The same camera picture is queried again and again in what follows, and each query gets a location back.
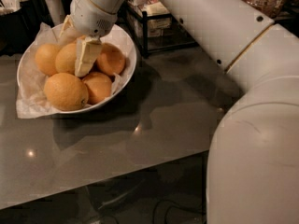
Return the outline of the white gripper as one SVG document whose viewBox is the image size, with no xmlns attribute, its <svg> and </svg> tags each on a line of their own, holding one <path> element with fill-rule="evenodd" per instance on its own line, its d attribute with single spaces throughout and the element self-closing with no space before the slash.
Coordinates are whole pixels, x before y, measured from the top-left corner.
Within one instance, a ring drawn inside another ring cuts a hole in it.
<svg viewBox="0 0 299 224">
<path fill-rule="evenodd" d="M 72 0 L 70 15 L 64 19 L 58 44 L 76 42 L 75 75 L 85 77 L 93 68 L 102 50 L 102 42 L 90 35 L 103 37 L 110 33 L 117 13 L 125 0 Z"/>
</svg>

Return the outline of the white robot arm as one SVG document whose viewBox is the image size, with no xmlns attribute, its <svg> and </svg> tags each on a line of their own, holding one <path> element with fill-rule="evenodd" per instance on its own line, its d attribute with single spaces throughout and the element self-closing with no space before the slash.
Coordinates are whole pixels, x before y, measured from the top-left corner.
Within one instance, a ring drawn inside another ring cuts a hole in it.
<svg viewBox="0 0 299 224">
<path fill-rule="evenodd" d="M 72 0 L 108 35 L 124 0 Z M 207 224 L 299 224 L 299 39 L 242 0 L 160 0 L 243 91 L 208 151 Z"/>
</svg>

